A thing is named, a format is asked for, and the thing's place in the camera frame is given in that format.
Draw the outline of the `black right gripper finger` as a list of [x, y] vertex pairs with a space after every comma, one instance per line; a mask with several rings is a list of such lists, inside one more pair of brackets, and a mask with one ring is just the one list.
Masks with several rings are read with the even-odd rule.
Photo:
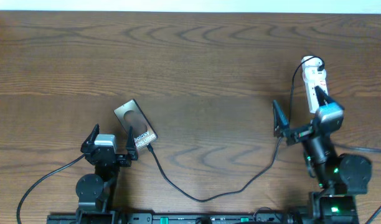
[[335, 99], [330, 97], [321, 87], [314, 87], [316, 98], [318, 102], [318, 109], [316, 114], [334, 114], [344, 113], [344, 107], [340, 105]]
[[289, 121], [276, 100], [272, 102], [272, 109], [274, 137], [286, 136], [286, 132], [289, 130]]

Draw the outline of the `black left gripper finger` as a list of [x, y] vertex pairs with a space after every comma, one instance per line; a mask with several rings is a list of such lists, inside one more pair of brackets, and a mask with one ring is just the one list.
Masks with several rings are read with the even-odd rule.
[[96, 124], [91, 131], [91, 133], [88, 135], [86, 140], [81, 145], [80, 151], [81, 152], [88, 152], [91, 147], [95, 145], [95, 139], [100, 133], [100, 126], [99, 124]]
[[134, 136], [133, 136], [133, 127], [130, 126], [128, 130], [128, 138], [126, 142], [126, 150], [128, 152], [128, 155], [132, 161], [137, 161], [138, 160], [138, 150], [136, 148], [136, 144], [134, 141]]

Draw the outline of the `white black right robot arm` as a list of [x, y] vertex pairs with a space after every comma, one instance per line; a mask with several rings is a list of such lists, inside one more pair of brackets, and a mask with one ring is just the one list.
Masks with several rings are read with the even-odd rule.
[[357, 154], [338, 155], [330, 135], [340, 129], [344, 107], [315, 87], [318, 108], [309, 124], [291, 128], [277, 101], [272, 102], [273, 133], [288, 146], [302, 144], [309, 175], [321, 191], [310, 192], [308, 204], [288, 210], [283, 223], [358, 223], [355, 196], [368, 192], [372, 162]]

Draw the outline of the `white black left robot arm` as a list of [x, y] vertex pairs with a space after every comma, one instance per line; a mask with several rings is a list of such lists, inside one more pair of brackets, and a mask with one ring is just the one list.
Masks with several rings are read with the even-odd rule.
[[133, 139], [133, 128], [128, 131], [127, 154], [116, 152], [115, 136], [101, 134], [98, 124], [84, 140], [80, 151], [95, 167], [95, 172], [84, 175], [76, 184], [78, 208], [75, 223], [122, 223], [126, 216], [112, 209], [118, 174], [121, 167], [131, 166], [138, 159]]

